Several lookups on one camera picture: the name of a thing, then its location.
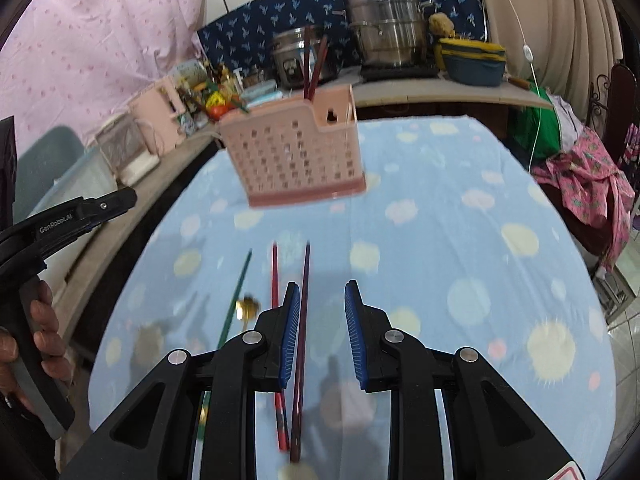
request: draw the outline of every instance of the pink curtain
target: pink curtain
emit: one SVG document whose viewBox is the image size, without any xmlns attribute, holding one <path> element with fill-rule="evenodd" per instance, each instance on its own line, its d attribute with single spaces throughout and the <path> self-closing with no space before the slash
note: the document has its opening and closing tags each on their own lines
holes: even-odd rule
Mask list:
<svg viewBox="0 0 640 480">
<path fill-rule="evenodd" d="M 18 155 L 47 130 L 91 131 L 193 57 L 203 0 L 33 0 L 0 51 L 0 118 Z"/>
</svg>

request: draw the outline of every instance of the beige curtain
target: beige curtain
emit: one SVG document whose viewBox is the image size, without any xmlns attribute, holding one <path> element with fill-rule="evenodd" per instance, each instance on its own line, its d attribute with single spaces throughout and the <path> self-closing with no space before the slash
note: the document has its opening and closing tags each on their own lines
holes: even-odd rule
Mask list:
<svg viewBox="0 0 640 480">
<path fill-rule="evenodd" d="M 589 84 L 622 59 L 622 38 L 611 0 L 511 0 L 534 54 L 538 83 L 571 103 L 585 120 Z M 507 49 L 511 75 L 531 76 L 509 0 L 484 0 L 491 41 Z"/>
</svg>

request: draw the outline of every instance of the pink plastic basket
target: pink plastic basket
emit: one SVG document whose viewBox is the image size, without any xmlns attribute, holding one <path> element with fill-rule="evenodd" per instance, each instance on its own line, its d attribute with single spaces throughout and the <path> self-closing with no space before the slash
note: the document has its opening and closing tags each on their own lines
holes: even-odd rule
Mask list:
<svg viewBox="0 0 640 480">
<path fill-rule="evenodd" d="M 318 89 L 313 102 L 298 95 L 235 110 L 219 124 L 251 206 L 366 190 L 351 85 Z"/>
</svg>

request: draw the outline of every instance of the basket base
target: basket base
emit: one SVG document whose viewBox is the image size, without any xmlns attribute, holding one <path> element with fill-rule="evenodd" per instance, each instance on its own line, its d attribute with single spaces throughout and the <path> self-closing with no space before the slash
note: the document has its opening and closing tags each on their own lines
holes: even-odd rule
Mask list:
<svg viewBox="0 0 640 480">
<path fill-rule="evenodd" d="M 331 184 L 330 186 L 315 187 L 313 189 L 292 190 L 286 193 L 269 193 L 257 195 L 249 195 L 249 206 L 251 207 L 270 207 L 280 205 L 294 205 L 305 202 L 316 202 L 320 200 L 328 200 L 330 198 L 341 198 L 362 193 L 367 190 L 367 183 L 364 174 L 357 179 L 348 180 L 339 184 Z"/>
</svg>

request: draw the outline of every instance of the silver screw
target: silver screw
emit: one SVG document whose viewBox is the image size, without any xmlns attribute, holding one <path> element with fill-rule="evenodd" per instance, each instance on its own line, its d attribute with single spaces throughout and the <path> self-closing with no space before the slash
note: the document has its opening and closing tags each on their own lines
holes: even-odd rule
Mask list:
<svg viewBox="0 0 640 480">
<path fill-rule="evenodd" d="M 460 351 L 460 358 L 467 363 L 475 363 L 478 361 L 478 352 L 473 348 L 463 348 Z"/>
<path fill-rule="evenodd" d="M 169 354 L 169 362 L 172 365 L 181 365 L 187 360 L 187 352 L 184 350 L 174 350 Z"/>
<path fill-rule="evenodd" d="M 404 334 L 399 330 L 387 330 L 385 332 L 385 339 L 390 343 L 399 343 L 404 339 Z"/>
<path fill-rule="evenodd" d="M 255 330 L 249 330 L 242 336 L 242 341 L 247 343 L 248 345 L 255 345 L 259 343 L 262 339 L 262 334 L 260 332 L 256 332 Z"/>
</svg>

